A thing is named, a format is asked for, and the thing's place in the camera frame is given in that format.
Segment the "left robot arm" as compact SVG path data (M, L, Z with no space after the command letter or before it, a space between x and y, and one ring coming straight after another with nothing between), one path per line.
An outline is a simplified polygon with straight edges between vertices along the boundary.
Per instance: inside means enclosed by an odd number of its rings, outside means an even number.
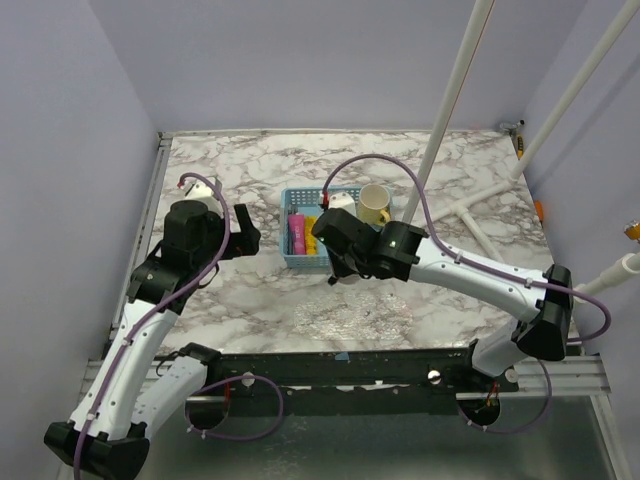
M156 353L201 279L218 261L254 256L261 234L247 207L234 207L239 231L212 198L174 203L163 237L132 273L118 333L89 391L69 420L52 423L44 442L76 471L102 479L133 479L151 439L212 366L203 357L178 359L159 382L143 386Z

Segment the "light blue plastic basket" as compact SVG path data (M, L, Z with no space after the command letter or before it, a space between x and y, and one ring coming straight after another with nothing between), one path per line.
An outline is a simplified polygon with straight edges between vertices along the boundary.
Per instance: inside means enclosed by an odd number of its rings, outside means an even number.
M281 194L280 251L291 269L331 266L335 247L358 253L392 219L391 190L380 184L357 187L286 188Z

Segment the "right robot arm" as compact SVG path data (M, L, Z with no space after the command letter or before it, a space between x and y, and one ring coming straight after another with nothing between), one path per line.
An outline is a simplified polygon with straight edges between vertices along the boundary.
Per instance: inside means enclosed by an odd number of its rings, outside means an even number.
M438 244L425 230L399 221L365 224L344 209L326 210L312 228L326 248L334 280L352 275L444 287L510 315L469 347L470 368L498 377L532 357L560 361L567 351L573 301L571 274L553 265L526 270Z

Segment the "clear textured glass tray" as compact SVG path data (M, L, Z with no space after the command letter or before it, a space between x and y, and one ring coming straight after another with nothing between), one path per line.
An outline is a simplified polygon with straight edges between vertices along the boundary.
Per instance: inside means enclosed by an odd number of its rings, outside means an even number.
M327 293L298 305L293 322L313 340L396 341L411 330L413 315L393 293Z

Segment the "yellow ceramic mug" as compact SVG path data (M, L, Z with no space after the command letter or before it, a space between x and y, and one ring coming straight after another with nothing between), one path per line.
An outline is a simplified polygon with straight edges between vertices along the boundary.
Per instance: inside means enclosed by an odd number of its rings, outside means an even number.
M365 185L359 191L356 216L366 224L384 226L391 220L390 201L390 194L384 186Z

